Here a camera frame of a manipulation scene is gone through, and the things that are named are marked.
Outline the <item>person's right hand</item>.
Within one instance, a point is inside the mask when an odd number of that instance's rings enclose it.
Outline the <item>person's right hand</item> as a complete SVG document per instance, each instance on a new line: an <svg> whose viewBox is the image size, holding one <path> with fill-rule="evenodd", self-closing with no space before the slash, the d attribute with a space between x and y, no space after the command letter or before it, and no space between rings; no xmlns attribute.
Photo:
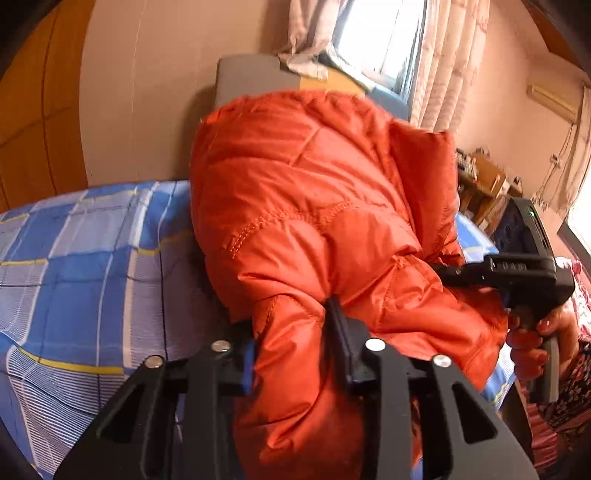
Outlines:
<svg viewBox="0 0 591 480"><path fill-rule="evenodd" d="M548 354L541 345L547 337L555 337L559 346L560 378L564 378L579 351L578 321L571 300L554 309L535 327L522 327L517 310L509 313L506 343L512 348L511 359L520 381L534 380L542 375Z"/></svg>

